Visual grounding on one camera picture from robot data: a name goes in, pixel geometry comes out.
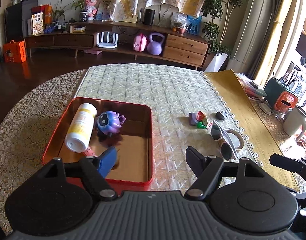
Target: wooden floor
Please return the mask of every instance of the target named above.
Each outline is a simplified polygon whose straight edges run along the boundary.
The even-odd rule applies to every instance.
[[[194,69],[175,62],[102,52],[99,55],[78,52],[74,58],[74,50],[40,50],[32,54],[23,63],[0,63],[0,124],[12,107],[29,91],[56,76],[72,71],[86,69],[90,66],[113,63],[147,63],[161,64]]]

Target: jug handle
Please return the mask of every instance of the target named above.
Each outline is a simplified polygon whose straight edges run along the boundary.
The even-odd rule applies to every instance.
[[[302,131],[299,134],[299,136],[295,139],[295,142],[297,143],[298,141],[300,141],[302,135],[304,135],[304,133],[306,132],[306,118],[304,118],[303,123],[302,123]]]
[[[150,34],[150,42],[153,42],[152,36],[160,36],[162,38],[162,41],[160,42],[160,44],[162,44],[164,42],[165,37],[164,37],[163,34],[161,34],[161,33],[151,33]]]

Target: white router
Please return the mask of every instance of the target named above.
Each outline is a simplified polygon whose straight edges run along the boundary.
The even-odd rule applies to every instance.
[[[101,42],[100,42],[100,34],[97,34],[97,46],[99,48],[111,48],[114,49],[117,47],[117,33],[113,33],[113,40],[112,42],[109,41],[110,39],[110,32],[107,34],[106,42],[103,42],[104,40],[104,32],[101,33]]]

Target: kettlebell handle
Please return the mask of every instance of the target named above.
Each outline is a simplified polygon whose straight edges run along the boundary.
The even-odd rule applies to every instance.
[[[164,37],[163,34],[161,34],[161,33],[151,33],[151,34],[150,34],[150,42],[153,42],[152,36],[159,36],[159,37],[161,37],[161,38],[162,38],[162,41],[160,42],[160,44],[162,44],[162,43],[164,42],[165,37]]]

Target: pink plush toy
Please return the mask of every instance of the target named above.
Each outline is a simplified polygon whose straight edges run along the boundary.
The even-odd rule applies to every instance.
[[[94,20],[94,14],[97,13],[97,9],[94,5],[97,3],[98,0],[93,1],[94,2],[92,2],[91,0],[84,0],[85,11],[87,11],[88,21]]]

